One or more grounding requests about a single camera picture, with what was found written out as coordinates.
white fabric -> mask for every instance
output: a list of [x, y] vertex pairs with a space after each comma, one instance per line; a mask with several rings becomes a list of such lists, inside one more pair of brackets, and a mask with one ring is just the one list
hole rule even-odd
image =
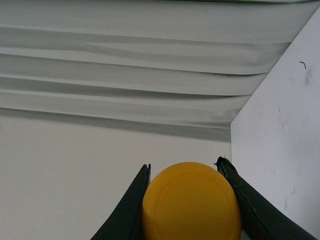
[[0, 108], [225, 135], [319, 5], [3, 0]]

yellow ball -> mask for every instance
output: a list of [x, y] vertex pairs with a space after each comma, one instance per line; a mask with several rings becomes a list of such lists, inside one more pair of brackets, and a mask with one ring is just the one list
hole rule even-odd
[[239, 240], [235, 193], [215, 169], [182, 162], [159, 173], [142, 202], [146, 240]]

white wall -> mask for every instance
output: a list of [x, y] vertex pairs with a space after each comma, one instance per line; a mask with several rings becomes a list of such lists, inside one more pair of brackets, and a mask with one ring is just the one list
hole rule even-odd
[[320, 9], [231, 123], [231, 142], [239, 174], [320, 239]]
[[143, 164], [154, 178], [231, 144], [0, 114], [0, 239], [88, 240]]

